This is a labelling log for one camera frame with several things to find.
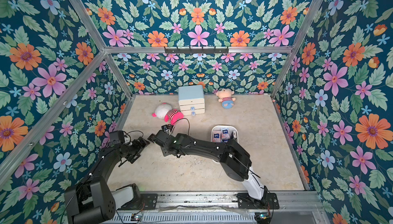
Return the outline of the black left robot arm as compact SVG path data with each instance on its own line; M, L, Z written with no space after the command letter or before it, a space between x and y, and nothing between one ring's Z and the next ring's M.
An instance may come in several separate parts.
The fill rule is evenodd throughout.
M64 194L68 223L101 224L112 219L125 206L143 208L136 184L111 191L107 181L116 165L134 163L149 144L143 137L132 140L121 130L109 133L96 163L79 183L69 187Z

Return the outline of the black packet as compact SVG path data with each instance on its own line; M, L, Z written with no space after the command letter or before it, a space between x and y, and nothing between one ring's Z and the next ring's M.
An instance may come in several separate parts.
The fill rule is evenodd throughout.
M237 131L232 132L232 139L237 141Z
M166 126L166 132L172 133L173 129L174 129L174 126L173 126L173 125L167 124L167 126Z

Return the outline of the white blue tissue pack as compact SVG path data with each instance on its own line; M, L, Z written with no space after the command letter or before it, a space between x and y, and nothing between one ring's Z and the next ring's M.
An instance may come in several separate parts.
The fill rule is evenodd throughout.
M223 141L225 141L225 140L229 140L230 138L231 138L231 135L230 135L229 129L226 127L222 127L221 128L221 139Z

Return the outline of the black hook rail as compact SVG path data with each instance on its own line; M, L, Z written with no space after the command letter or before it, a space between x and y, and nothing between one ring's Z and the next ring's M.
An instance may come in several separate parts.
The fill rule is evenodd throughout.
M185 55L193 55L193 54L228 54L229 48L217 48L217 47L170 47L164 48L165 54L185 54Z

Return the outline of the white oval storage tray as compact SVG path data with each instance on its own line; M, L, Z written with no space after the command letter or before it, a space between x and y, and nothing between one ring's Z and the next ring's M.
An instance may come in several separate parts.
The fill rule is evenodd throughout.
M229 140L238 142L238 130L229 125L217 125L211 130L211 141L227 143Z

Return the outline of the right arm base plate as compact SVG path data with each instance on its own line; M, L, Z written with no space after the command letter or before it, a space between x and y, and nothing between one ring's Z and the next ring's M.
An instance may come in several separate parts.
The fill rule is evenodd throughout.
M268 192L261 200L254 199L248 193L236 195L239 209L278 210L280 208L277 194Z

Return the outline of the pink tissue pack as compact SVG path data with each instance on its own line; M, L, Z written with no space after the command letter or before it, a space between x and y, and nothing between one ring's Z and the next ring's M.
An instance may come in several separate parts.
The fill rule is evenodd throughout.
M221 139L221 132L219 130L214 130L212 132L212 139L211 139L211 141L215 142L215 143L220 143L222 141L222 139Z

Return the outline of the small blue-top drawer cabinet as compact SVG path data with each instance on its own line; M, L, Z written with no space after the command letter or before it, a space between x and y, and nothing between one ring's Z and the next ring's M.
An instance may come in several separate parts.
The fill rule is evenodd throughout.
M205 98L202 85L182 86L178 88L180 111L185 115L205 113Z

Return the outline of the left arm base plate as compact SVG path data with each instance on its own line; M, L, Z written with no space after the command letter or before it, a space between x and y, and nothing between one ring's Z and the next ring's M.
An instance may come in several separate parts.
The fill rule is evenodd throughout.
M126 203L120 210L154 210L158 202L158 194L142 193Z

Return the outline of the white pink plush toy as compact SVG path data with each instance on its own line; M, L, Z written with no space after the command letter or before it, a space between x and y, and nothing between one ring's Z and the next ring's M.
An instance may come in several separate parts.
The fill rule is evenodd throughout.
M175 125L178 120L184 118L184 114L171 105L162 103L155 109L152 117L163 119L165 122L170 122L171 125Z

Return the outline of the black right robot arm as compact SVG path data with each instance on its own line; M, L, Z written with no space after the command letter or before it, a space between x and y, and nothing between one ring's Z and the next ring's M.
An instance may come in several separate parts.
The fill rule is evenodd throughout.
M210 142L183 133L173 136L163 130L151 134L148 140L160 146L164 156L194 155L218 162L229 178L243 184L253 201L266 200L268 189L255 174L250 154L237 141Z

